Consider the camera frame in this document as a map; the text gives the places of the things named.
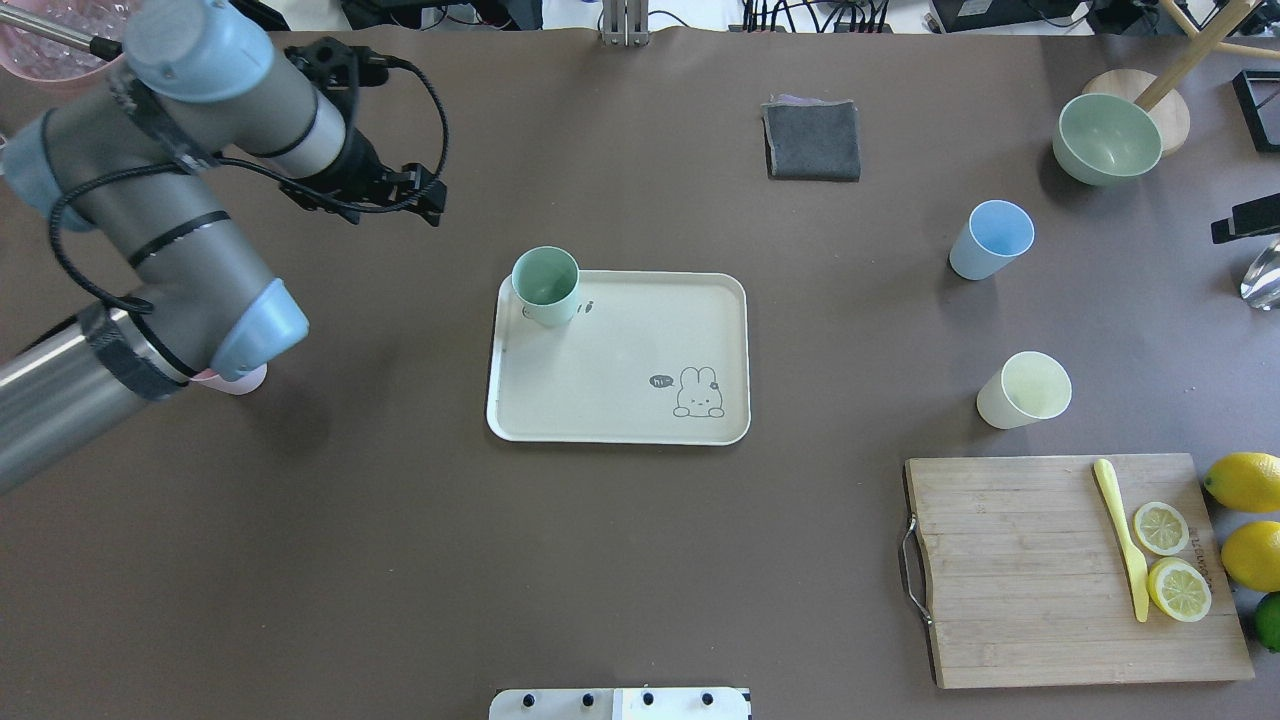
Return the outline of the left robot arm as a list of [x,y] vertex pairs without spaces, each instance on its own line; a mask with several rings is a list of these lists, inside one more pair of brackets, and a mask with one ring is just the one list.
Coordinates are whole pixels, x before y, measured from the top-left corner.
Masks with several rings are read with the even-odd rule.
[[100,88],[12,140],[9,186],[93,300],[3,365],[4,491],[201,373],[239,380],[308,333],[205,172],[251,170],[349,223],[439,223],[442,168],[392,169],[355,124],[360,90],[392,70],[416,67],[330,37],[279,50],[227,1],[151,1]]

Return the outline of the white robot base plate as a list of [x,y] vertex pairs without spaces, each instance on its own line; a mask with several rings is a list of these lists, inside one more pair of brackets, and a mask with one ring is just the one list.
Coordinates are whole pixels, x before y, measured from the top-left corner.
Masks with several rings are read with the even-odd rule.
[[489,719],[751,719],[750,691],[727,685],[506,689]]

